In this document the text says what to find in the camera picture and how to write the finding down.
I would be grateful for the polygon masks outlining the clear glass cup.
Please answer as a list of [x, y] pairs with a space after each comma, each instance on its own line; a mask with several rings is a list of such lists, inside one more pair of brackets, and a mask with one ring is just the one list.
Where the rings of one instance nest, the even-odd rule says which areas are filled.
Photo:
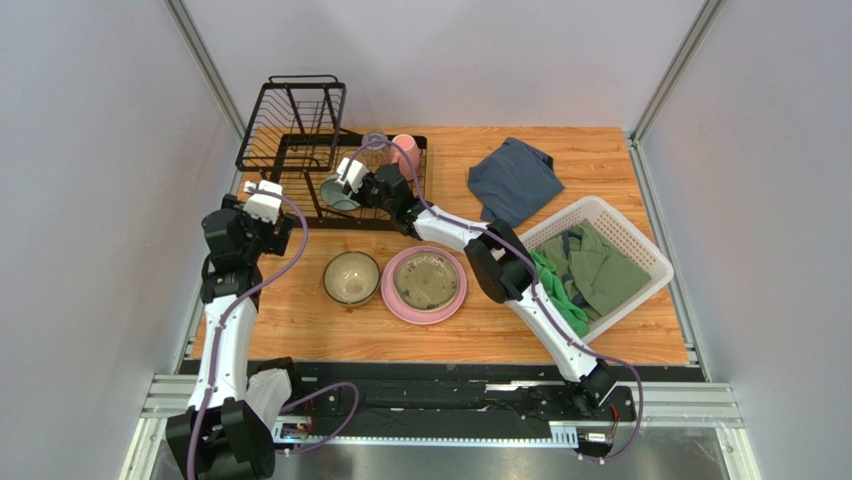
[[385, 164], [389, 160], [389, 139], [381, 130], [372, 130], [362, 137], [362, 150], [358, 155], [364, 164]]

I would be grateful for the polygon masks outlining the pink mug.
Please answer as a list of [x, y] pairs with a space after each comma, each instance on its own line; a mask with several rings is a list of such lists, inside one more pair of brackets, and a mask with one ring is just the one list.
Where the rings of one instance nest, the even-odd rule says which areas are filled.
[[397, 165], [403, 177], [412, 181], [420, 167], [420, 149], [416, 140], [411, 135], [399, 134], [393, 137], [392, 142], [398, 145], [398, 148], [390, 148], [390, 163]]

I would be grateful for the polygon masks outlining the light green bowl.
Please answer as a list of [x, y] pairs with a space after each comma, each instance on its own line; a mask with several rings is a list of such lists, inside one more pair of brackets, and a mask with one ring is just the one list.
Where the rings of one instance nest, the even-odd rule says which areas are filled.
[[336, 175], [329, 176], [323, 181], [320, 196], [333, 209], [352, 211], [361, 208], [360, 203], [343, 193], [343, 186], [337, 183]]

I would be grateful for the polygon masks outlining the beige brown bowl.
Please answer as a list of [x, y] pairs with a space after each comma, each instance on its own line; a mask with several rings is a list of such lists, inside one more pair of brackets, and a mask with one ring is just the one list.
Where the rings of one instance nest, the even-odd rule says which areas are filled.
[[376, 260], [360, 251], [334, 257], [323, 272], [323, 288], [335, 302], [355, 307], [367, 303], [379, 290], [381, 270]]

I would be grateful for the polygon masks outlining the pink plate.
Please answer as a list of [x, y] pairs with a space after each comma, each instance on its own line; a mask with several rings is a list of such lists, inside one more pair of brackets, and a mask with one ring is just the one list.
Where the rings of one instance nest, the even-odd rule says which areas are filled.
[[420, 326], [443, 322], [465, 301], [468, 280], [461, 263], [431, 246], [401, 251], [386, 265], [381, 295], [399, 319]]

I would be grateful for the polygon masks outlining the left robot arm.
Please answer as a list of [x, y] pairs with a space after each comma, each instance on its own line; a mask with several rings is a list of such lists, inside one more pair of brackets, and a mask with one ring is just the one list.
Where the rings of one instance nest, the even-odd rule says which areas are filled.
[[275, 470], [272, 429], [292, 397], [294, 364], [272, 361], [251, 373], [250, 337], [267, 280], [258, 260], [284, 254], [299, 211], [286, 214], [280, 193], [227, 195], [201, 222], [209, 254], [202, 268], [206, 336], [184, 412], [168, 418], [165, 439], [185, 479], [268, 479]]

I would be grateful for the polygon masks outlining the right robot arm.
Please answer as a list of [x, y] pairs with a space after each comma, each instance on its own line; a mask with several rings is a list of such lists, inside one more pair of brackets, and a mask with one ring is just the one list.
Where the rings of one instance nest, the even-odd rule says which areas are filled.
[[606, 407], [617, 384], [611, 366], [567, 324], [547, 296], [529, 251], [506, 222], [476, 222], [443, 211], [420, 198], [420, 187], [410, 185], [396, 164], [372, 172], [346, 158], [336, 174], [345, 195], [387, 213], [401, 234], [464, 253], [481, 290], [523, 320], [577, 395], [593, 409]]

